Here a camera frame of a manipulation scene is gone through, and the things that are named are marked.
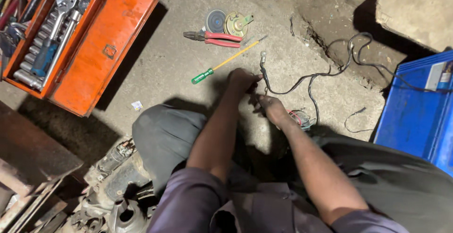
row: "toolbox lid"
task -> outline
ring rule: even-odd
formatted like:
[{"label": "toolbox lid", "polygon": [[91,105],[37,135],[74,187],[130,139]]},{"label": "toolbox lid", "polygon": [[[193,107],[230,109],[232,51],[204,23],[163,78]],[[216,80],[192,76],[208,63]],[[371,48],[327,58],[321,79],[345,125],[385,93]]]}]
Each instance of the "toolbox lid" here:
[{"label": "toolbox lid", "polygon": [[104,0],[49,99],[88,116],[158,0]]}]

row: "ratchet handle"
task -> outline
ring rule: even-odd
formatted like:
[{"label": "ratchet handle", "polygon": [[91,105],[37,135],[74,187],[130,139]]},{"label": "ratchet handle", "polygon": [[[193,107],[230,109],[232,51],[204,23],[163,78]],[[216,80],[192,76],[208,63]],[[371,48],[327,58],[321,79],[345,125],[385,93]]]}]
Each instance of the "ratchet handle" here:
[{"label": "ratchet handle", "polygon": [[41,50],[36,56],[30,71],[33,75],[38,77],[46,76],[46,72],[50,62],[52,62],[57,47],[57,41],[50,38],[44,39]]}]

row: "yellow screwdriver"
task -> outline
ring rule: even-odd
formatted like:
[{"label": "yellow screwdriver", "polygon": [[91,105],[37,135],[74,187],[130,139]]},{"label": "yellow screwdriver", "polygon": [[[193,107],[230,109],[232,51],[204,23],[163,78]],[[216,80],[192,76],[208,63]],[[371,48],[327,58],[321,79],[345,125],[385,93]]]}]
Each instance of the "yellow screwdriver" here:
[{"label": "yellow screwdriver", "polygon": [[262,39],[259,39],[257,41],[255,41],[253,44],[249,45],[247,48],[245,48],[244,50],[241,50],[240,52],[236,53],[235,55],[233,55],[232,57],[230,57],[229,59],[225,60],[224,62],[220,63],[218,66],[216,66],[215,68],[209,68],[206,72],[204,73],[201,73],[199,75],[197,75],[194,79],[192,79],[192,84],[197,84],[199,82],[201,82],[202,80],[204,80],[208,75],[212,75],[214,73],[215,70],[217,70],[218,68],[220,68],[221,66],[223,66],[224,64],[230,62],[232,59],[234,59],[235,57],[241,55],[242,53],[244,53],[245,51],[247,51],[248,49],[252,48],[253,46],[257,45],[259,42],[263,41],[265,38],[267,37],[267,35],[265,35]]}]

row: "purple shirt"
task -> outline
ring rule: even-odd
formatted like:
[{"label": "purple shirt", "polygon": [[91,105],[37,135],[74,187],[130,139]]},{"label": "purple shirt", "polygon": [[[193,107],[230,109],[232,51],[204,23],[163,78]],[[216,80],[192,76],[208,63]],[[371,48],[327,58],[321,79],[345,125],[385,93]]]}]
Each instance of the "purple shirt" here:
[{"label": "purple shirt", "polygon": [[287,184],[258,184],[252,193],[229,193],[212,174],[198,168],[174,173],[148,233],[408,233],[395,221],[354,211],[329,228],[304,207]]}]

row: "shirt sleeve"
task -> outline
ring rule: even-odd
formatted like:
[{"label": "shirt sleeve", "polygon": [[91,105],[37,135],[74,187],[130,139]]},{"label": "shirt sleeve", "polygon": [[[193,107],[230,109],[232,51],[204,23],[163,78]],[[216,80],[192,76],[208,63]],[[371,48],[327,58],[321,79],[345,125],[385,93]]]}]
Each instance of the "shirt sleeve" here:
[{"label": "shirt sleeve", "polygon": [[409,233],[397,222],[364,210],[338,218],[331,227],[337,233]]},{"label": "shirt sleeve", "polygon": [[168,180],[147,232],[209,232],[213,214],[226,202],[219,178],[199,168],[179,170]]}]

